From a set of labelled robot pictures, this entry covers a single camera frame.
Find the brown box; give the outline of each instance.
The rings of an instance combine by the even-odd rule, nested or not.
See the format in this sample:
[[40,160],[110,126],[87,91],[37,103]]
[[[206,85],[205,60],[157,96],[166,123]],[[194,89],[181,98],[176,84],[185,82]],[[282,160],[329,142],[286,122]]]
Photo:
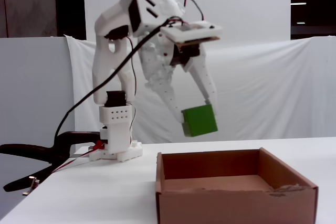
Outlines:
[[318,187],[265,149],[158,154],[160,224],[313,224]]

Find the black cable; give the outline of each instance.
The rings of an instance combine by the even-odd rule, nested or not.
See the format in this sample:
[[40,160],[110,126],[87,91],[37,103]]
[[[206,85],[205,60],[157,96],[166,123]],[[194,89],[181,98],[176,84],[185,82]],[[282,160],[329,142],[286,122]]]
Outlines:
[[132,103],[129,103],[130,105],[132,105],[134,107],[134,117],[132,119],[132,122],[131,122],[131,126],[130,126],[130,129],[132,128],[132,125],[133,125],[133,122],[134,122],[134,119],[135,119],[135,116],[136,116],[136,107],[132,104]]
[[170,17],[170,18],[169,18],[169,23],[170,23],[170,22],[173,22],[173,21],[175,21],[175,20],[179,20],[179,21],[181,21],[182,23],[186,23],[182,18],[180,18],[180,17],[178,17],[178,16],[172,16],[172,17]]
[[[134,49],[134,47],[133,47],[133,42],[132,42],[132,40],[130,39],[130,37],[126,37],[129,41],[130,41],[130,43],[131,43],[131,47],[132,47],[132,50]],[[133,74],[134,74],[134,79],[135,79],[135,88],[134,88],[134,96],[136,96],[136,88],[137,88],[137,84],[136,84],[136,75],[135,75],[135,71],[134,71],[134,66],[133,66],[133,57],[131,58],[131,65],[132,65],[132,69],[133,69]]]
[[171,20],[171,21],[169,21],[169,23],[168,23],[168,25],[174,25],[174,24],[176,24],[176,22],[178,22],[178,21],[180,21],[181,23],[182,23],[182,25],[184,25],[184,24],[187,24],[187,22],[184,22],[184,21],[182,21],[182,20]]
[[120,63],[120,65],[116,68],[116,70],[104,81],[102,82],[100,85],[96,86],[93,90],[91,90],[86,96],[84,96],[79,102],[77,102],[74,106],[72,106],[72,108],[70,110],[68,110],[68,112],[65,114],[65,116],[63,117],[62,121],[60,122],[60,124],[57,127],[56,133],[55,133],[55,139],[58,136],[58,133],[64,123],[64,121],[67,119],[68,115],[75,109],[77,108],[79,105],[81,105],[86,99],[88,99],[92,94],[94,94],[95,92],[97,92],[99,89],[101,89],[102,87],[104,87],[110,80],[113,79],[113,77],[115,77],[117,75],[117,73],[123,68],[123,66],[125,66],[125,64],[133,57],[133,55],[148,41],[150,40],[155,34],[157,34],[160,31],[160,28],[162,26],[166,26],[169,23],[169,19],[167,19],[163,24],[159,25],[156,29],[152,30],[146,37],[144,37],[138,44],[137,46],[126,56],[126,58],[123,60],[122,63]]
[[195,6],[197,7],[197,9],[198,9],[199,12],[201,13],[202,20],[204,20],[204,15],[203,15],[203,12],[202,12],[201,8],[198,6],[198,4],[196,3],[196,1],[194,1],[194,0],[191,0],[191,1],[195,4]]

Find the dark background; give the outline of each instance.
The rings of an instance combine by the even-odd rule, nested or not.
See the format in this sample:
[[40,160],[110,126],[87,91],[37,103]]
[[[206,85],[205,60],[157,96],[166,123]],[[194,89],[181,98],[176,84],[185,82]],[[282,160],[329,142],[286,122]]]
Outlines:
[[[18,22],[24,22],[26,19],[28,22],[28,27],[29,27],[29,22],[33,23],[30,28],[26,28],[25,30],[19,32],[19,33],[14,33],[13,36],[9,33],[9,26],[13,24],[9,22],[9,11],[6,10],[7,4],[9,2],[6,2],[6,0],[1,0],[0,1],[0,8],[5,9],[5,14],[6,14],[6,23],[5,27],[7,29],[7,36],[5,37],[16,37],[15,34],[18,34],[19,37],[49,37],[49,36],[63,36],[63,35],[69,35],[73,36],[76,39],[86,39],[86,23],[85,23],[85,4],[84,0],[50,0],[51,3],[54,4],[56,7],[56,28],[55,28],[55,20],[53,24],[50,24],[51,27],[54,27],[54,31],[49,32],[49,33],[39,33],[39,30],[37,32],[30,32],[33,30],[34,27],[37,27],[39,25],[38,21],[45,18],[46,14],[49,14],[48,17],[50,16],[50,13],[46,13],[44,10],[43,6],[39,6],[38,0],[28,0],[31,1],[32,7],[30,13],[20,13],[18,11],[18,15],[20,18],[18,18]],[[16,8],[18,6],[15,5],[15,3],[12,3],[12,8]]]
[[291,38],[336,35],[336,0],[291,0]]

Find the table surface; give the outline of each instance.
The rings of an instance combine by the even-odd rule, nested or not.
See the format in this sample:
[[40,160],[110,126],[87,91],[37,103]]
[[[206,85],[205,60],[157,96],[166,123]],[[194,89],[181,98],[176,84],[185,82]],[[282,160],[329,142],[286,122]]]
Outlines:
[[143,156],[125,163],[79,158],[52,174],[1,224],[156,223],[156,156],[264,147],[319,190],[317,224],[336,223],[336,137],[143,145]]

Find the green cube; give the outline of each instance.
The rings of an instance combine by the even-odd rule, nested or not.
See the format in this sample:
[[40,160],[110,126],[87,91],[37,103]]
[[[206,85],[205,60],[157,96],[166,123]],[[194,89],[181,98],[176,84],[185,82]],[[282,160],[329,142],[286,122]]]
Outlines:
[[184,115],[182,128],[185,136],[200,136],[218,131],[211,104],[186,109],[182,113]]

